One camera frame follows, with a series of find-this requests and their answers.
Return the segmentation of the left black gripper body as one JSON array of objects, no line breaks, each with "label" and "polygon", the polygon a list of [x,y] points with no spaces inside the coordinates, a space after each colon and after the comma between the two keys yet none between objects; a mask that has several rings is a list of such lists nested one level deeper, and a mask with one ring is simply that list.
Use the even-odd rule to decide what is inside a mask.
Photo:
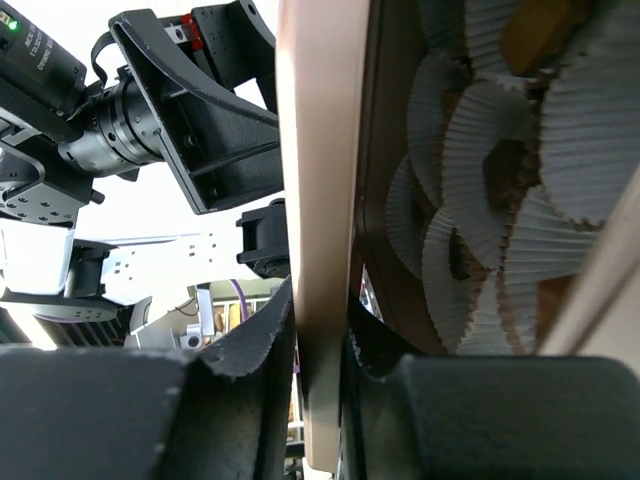
[{"label": "left black gripper body", "polygon": [[208,69],[150,9],[112,17],[109,30],[191,209],[204,215],[281,191],[274,35],[251,1],[198,7],[181,24]]}]

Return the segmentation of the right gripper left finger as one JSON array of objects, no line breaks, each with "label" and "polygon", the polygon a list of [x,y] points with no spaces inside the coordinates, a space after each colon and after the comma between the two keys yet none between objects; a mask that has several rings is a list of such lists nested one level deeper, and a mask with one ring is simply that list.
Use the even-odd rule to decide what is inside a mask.
[{"label": "right gripper left finger", "polygon": [[1,350],[5,479],[279,479],[292,288],[209,347]]}]

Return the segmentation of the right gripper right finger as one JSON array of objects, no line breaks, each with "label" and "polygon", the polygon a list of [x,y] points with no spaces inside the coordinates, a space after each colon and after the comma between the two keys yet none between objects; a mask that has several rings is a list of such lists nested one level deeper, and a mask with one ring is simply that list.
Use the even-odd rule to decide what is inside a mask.
[{"label": "right gripper right finger", "polygon": [[635,479],[639,383],[594,357],[430,356],[348,306],[346,479]]}]

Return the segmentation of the gold tin box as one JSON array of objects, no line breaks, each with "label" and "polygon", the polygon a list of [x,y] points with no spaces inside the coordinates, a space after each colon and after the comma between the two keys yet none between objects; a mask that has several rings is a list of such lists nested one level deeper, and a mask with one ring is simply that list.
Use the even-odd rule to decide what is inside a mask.
[{"label": "gold tin box", "polygon": [[386,324],[431,354],[634,349],[639,5],[593,1],[541,68],[519,1],[377,1],[358,241]]}]

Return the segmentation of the gold tin lid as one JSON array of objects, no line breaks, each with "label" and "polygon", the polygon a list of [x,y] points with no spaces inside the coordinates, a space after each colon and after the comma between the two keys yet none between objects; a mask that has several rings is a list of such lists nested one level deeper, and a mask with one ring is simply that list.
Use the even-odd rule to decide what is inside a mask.
[{"label": "gold tin lid", "polygon": [[335,471],[367,1],[283,1],[276,93],[309,466]]}]

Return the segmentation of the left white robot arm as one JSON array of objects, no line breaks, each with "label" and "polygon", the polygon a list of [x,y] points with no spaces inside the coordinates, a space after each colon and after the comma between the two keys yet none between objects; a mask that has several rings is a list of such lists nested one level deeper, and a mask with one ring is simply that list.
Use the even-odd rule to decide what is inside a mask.
[{"label": "left white robot arm", "polygon": [[[94,44],[116,45],[110,78],[8,3],[1,6],[1,304],[109,333],[158,281],[218,277],[214,234],[115,246],[75,238],[102,178],[166,164],[192,211],[224,211],[283,188],[275,39],[255,5],[160,18],[120,13]],[[96,81],[87,84],[88,70]]]}]

